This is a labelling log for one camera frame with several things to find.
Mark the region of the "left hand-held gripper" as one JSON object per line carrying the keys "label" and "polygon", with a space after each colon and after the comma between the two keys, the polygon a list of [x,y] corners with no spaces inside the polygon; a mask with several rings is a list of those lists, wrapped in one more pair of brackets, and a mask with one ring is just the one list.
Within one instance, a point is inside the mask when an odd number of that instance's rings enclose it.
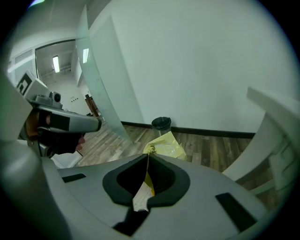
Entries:
{"label": "left hand-held gripper", "polygon": [[26,135],[26,121],[19,139],[27,142],[37,154],[51,158],[55,154],[73,154],[77,151],[81,134],[97,132],[100,119],[62,110],[61,95],[50,91],[31,72],[26,71],[16,89],[31,104],[39,116],[50,116],[50,124],[39,120],[37,140],[30,141]]}

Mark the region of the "person's left hand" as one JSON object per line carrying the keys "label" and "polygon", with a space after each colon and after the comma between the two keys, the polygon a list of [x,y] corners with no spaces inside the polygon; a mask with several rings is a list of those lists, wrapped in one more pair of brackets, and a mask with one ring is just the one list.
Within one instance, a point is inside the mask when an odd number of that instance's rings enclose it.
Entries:
{"label": "person's left hand", "polygon": [[46,125],[50,125],[51,116],[39,116],[39,111],[32,111],[26,119],[26,135],[30,141],[37,140],[39,120],[42,120]]}

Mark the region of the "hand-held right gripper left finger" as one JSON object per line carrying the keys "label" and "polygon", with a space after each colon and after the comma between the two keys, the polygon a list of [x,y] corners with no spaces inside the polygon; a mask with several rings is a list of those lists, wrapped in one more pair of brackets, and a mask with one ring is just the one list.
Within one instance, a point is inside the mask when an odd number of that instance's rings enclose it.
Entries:
{"label": "hand-held right gripper left finger", "polygon": [[76,200],[110,227],[125,221],[133,211],[133,198],[147,171],[145,154],[89,165],[59,169],[58,173]]}

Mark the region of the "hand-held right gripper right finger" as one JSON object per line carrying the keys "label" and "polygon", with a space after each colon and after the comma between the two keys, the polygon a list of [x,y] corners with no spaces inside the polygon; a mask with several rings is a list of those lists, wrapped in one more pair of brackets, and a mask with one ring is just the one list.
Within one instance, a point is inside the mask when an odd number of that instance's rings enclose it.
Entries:
{"label": "hand-held right gripper right finger", "polygon": [[155,192],[148,234],[239,234],[267,212],[248,190],[205,166],[150,155],[148,173]]}

